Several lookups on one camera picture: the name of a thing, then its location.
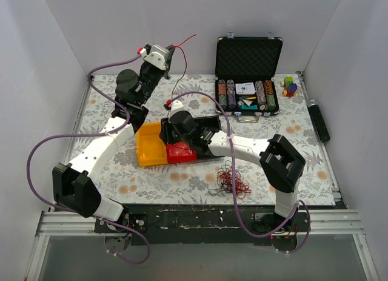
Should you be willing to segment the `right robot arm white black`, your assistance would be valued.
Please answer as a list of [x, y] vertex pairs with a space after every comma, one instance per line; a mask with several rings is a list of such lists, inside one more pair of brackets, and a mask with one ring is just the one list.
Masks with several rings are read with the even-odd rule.
[[292, 209], [306, 161], [286, 137], [280, 134], [268, 140], [228, 137], [216, 116], [194, 118], [188, 111], [162, 118], [159, 137], [165, 144], [188, 145], [200, 159], [234, 156], [257, 164], [275, 188], [275, 226], [288, 231], [296, 224]]

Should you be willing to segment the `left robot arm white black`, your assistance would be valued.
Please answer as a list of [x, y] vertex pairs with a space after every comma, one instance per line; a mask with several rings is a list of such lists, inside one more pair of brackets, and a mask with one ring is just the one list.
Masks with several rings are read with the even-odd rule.
[[140, 71], [124, 69], [116, 77], [115, 108], [104, 128], [93, 141], [67, 164], [52, 170], [53, 196], [57, 204], [83, 217], [106, 218], [115, 232], [128, 228], [129, 218], [122, 204], [103, 197], [95, 184], [116, 151], [145, 122], [145, 107], [159, 81], [169, 79], [173, 45], [145, 45], [138, 50], [143, 63]]

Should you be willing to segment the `black plastic bin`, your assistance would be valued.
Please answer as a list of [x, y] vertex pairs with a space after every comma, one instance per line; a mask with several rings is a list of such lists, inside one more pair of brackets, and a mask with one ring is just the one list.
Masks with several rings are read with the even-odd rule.
[[192, 134], [191, 150], [195, 151], [198, 160], [209, 160], [219, 158], [213, 155], [208, 148], [211, 138], [221, 130], [221, 122], [219, 116], [194, 118], [196, 123], [195, 131]]

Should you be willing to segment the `red plastic bin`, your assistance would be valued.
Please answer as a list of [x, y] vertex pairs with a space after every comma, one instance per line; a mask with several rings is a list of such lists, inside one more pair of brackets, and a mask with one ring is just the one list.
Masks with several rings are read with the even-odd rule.
[[198, 159], [197, 153], [188, 144], [178, 142], [166, 145], [166, 156], [168, 164], [188, 163]]

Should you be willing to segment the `yellow plastic bin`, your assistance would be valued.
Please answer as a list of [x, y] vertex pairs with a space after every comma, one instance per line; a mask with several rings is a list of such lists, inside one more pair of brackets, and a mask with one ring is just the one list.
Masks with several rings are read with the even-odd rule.
[[166, 146], [159, 138], [161, 123], [144, 123], [136, 133], [136, 156], [140, 167], [168, 163]]

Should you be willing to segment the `floral table mat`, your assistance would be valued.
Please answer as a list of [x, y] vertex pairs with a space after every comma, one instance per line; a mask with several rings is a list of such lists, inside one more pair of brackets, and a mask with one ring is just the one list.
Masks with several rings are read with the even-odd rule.
[[[271, 138], [275, 134], [285, 136], [305, 158], [306, 165], [299, 181], [298, 198], [310, 206], [333, 206], [332, 179], [312, 126], [302, 91], [291, 98], [283, 96], [279, 83], [282, 75], [276, 75], [276, 94], [279, 114], [262, 117], [252, 123], [229, 120], [233, 133], [249, 138]], [[106, 124], [113, 106], [109, 98], [114, 96], [116, 77], [97, 75], [94, 88], [79, 128], [82, 138], [75, 141], [72, 155], [77, 156], [89, 144], [89, 133], [99, 132]], [[148, 122], [157, 122], [166, 115], [164, 102], [172, 95], [179, 95], [184, 107], [195, 117], [215, 114], [215, 78], [213, 75], [174, 75], [161, 80], [147, 101]], [[124, 143], [102, 170], [97, 188], [100, 193], [120, 203], [140, 204], [213, 204], [230, 205], [230, 194], [216, 193], [216, 177], [224, 159], [217, 158], [193, 163], [167, 164], [142, 168], [136, 156], [136, 140]]]

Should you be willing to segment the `white playing card deck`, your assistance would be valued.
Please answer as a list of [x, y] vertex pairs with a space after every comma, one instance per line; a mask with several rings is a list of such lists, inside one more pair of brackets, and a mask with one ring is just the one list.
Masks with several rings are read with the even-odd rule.
[[254, 83], [238, 83], [235, 84], [237, 95], [253, 95], [256, 93]]

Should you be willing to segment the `black poker chip case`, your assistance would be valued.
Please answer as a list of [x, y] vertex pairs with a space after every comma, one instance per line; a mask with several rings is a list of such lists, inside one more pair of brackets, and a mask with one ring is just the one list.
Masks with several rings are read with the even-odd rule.
[[[215, 92], [222, 110], [230, 116], [274, 117], [279, 103], [273, 82], [283, 39], [273, 36], [243, 37], [229, 33], [217, 39]], [[235, 84], [254, 83], [256, 93], [237, 95]]]

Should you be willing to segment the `colourful toy block train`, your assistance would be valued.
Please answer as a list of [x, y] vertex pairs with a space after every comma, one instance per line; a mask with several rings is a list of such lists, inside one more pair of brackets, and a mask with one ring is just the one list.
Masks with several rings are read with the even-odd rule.
[[281, 82], [280, 86], [283, 88], [283, 96], [293, 97], [296, 95], [298, 86], [291, 76], [286, 76]]

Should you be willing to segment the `black cylindrical flashlight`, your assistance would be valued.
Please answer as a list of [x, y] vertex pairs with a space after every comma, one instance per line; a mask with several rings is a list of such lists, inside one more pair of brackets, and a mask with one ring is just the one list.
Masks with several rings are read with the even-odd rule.
[[326, 143], [330, 140], [329, 131], [324, 121], [323, 115], [320, 111], [318, 101], [310, 99], [307, 101], [307, 109], [309, 111], [310, 118], [318, 134], [320, 142]]

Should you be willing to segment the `aluminium frame rail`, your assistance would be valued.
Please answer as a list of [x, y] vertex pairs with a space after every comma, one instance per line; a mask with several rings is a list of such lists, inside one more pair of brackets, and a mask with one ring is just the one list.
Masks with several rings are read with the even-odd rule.
[[[364, 234], [356, 209], [314, 209], [310, 211], [311, 234]], [[90, 235], [97, 222], [71, 212], [44, 212], [36, 235]]]

